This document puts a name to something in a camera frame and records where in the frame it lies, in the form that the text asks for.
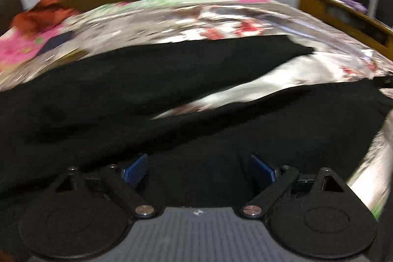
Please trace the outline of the black pants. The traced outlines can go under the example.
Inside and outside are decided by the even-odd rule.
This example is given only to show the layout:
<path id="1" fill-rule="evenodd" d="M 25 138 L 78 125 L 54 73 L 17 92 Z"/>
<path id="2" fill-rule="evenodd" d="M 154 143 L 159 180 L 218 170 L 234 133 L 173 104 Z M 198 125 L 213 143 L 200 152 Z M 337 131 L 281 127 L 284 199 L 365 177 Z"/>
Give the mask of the black pants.
<path id="1" fill-rule="evenodd" d="M 387 77 L 285 35 L 130 46 L 1 92 L 2 261 L 350 261 Z"/>

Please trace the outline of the floral satin quilt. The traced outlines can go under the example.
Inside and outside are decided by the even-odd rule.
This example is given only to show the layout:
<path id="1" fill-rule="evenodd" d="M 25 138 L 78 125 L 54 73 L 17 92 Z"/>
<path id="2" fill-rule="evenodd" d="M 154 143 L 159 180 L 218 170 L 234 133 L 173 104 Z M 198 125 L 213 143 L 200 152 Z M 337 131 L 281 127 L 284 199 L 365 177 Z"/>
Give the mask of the floral satin quilt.
<path id="1" fill-rule="evenodd" d="M 67 19 L 75 34 L 1 75 L 1 221 L 75 165 L 149 156 L 156 206 L 240 206 L 251 155 L 331 167 L 372 206 L 390 182 L 392 63 L 273 1 L 155 0 Z"/>

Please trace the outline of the dark blue flat booklet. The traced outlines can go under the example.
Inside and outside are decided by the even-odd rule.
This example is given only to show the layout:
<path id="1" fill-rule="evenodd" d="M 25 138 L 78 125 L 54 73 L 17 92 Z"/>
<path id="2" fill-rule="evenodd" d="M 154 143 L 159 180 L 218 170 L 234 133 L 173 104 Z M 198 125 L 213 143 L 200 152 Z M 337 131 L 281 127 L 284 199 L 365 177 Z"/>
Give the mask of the dark blue flat booklet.
<path id="1" fill-rule="evenodd" d="M 42 55 L 44 53 L 47 53 L 48 51 L 51 51 L 55 49 L 56 47 L 60 46 L 61 44 L 70 41 L 73 36 L 74 36 L 73 31 L 69 31 L 66 33 L 62 33 L 60 35 L 57 35 L 55 37 L 51 37 L 42 47 L 41 49 L 37 52 L 36 56 Z"/>

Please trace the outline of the pink floral bed sheet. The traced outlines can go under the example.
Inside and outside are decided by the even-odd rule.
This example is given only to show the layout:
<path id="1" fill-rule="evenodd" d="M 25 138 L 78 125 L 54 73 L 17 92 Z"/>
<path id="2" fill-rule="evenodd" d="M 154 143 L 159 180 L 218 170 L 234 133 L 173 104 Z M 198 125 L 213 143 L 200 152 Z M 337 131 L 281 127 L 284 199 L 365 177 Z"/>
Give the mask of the pink floral bed sheet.
<path id="1" fill-rule="evenodd" d="M 15 27 L 1 36 L 0 63 L 1 72 L 18 67 L 23 62 L 36 57 L 37 52 L 51 38 L 66 33 L 62 25 L 56 26 L 44 33 L 28 37 Z"/>

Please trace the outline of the wooden side table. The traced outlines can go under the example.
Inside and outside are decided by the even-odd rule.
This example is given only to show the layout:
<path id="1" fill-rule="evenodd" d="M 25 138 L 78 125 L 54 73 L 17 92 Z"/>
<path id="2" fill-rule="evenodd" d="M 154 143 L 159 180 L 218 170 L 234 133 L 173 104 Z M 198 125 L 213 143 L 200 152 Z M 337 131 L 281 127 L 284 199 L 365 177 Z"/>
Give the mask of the wooden side table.
<path id="1" fill-rule="evenodd" d="M 299 10 L 392 59 L 392 29 L 338 1 L 298 0 Z"/>

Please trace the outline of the red orange cloth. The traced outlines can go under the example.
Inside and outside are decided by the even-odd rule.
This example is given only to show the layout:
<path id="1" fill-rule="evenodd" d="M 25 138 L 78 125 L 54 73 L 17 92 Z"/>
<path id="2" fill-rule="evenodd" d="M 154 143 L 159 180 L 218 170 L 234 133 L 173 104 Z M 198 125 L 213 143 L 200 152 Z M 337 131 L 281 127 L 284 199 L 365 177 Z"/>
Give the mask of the red orange cloth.
<path id="1" fill-rule="evenodd" d="M 13 17 L 10 27 L 32 37 L 56 27 L 76 14 L 79 14 L 77 10 L 64 5 L 61 0 L 40 0 L 31 9 Z"/>

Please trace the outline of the dark wooden headboard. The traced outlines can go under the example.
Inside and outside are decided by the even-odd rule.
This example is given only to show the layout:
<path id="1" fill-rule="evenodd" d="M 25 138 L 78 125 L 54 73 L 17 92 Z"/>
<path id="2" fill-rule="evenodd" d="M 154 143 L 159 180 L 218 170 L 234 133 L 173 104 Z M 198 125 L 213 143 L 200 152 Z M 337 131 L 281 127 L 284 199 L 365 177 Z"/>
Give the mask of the dark wooden headboard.
<path id="1" fill-rule="evenodd" d="M 21 0 L 0 0 L 0 32 L 6 33 L 13 18 L 23 11 Z"/>

